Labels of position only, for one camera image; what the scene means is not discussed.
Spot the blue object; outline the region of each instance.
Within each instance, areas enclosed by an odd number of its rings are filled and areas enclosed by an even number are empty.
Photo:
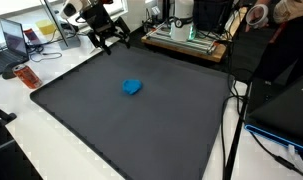
[[[135,94],[142,88],[142,83],[139,80],[128,79],[123,81],[122,90],[130,95]]]

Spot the gray mat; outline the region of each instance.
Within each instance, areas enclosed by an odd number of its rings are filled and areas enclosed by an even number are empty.
[[[201,178],[229,95],[227,75],[135,48],[111,51],[31,99],[127,179]],[[141,80],[142,89],[125,94],[125,79]]]

